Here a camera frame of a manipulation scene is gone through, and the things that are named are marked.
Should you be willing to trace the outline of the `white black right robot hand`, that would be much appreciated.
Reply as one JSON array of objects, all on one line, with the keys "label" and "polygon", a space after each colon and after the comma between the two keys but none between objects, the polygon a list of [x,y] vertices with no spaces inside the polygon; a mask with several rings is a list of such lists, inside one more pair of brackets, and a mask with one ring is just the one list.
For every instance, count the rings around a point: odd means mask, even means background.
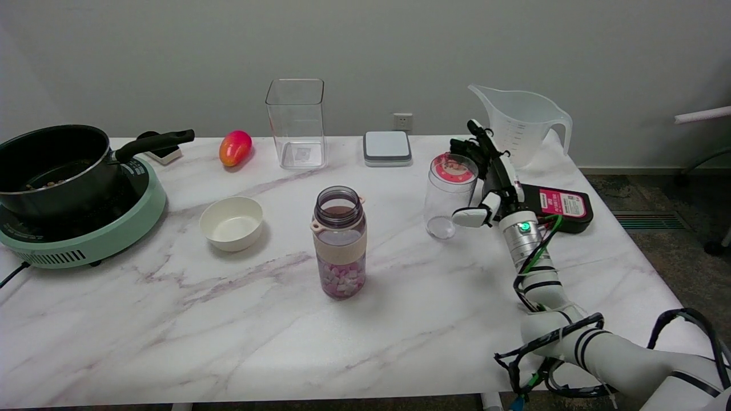
[{"label": "white black right robot hand", "polygon": [[470,159],[477,167],[475,176],[483,181],[477,205],[457,209],[452,223],[462,227],[491,227],[512,212],[521,210],[525,195],[507,150],[499,150],[491,128],[477,120],[467,121],[471,138],[450,140],[450,153]]}]

